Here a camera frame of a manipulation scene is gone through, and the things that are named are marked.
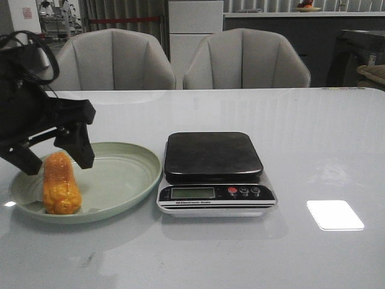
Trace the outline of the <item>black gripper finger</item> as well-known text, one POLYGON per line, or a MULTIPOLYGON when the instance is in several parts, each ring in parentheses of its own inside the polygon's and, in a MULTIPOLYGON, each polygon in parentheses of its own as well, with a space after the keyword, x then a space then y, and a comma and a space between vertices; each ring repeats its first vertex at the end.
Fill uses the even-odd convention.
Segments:
POLYGON ((42 160, 30 149, 35 144, 35 141, 14 144, 2 141, 1 158, 16 166, 27 175, 36 175, 42 166, 42 160))

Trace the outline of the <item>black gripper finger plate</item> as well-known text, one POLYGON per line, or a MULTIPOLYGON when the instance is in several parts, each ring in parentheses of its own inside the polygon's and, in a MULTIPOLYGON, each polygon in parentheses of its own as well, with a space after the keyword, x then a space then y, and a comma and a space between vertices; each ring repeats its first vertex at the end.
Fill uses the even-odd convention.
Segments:
POLYGON ((93 167, 94 152, 88 138, 86 123, 75 122, 58 128, 54 145, 65 150, 80 168, 93 167))

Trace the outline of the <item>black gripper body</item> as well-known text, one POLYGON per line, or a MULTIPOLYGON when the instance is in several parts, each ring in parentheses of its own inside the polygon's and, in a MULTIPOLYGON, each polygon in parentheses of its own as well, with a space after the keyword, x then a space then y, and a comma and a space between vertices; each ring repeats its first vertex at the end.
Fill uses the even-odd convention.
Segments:
POLYGON ((55 140, 58 128, 94 120, 90 101, 50 97, 41 88, 36 72, 42 55, 55 63, 52 52, 37 45, 1 51, 1 142, 55 140))

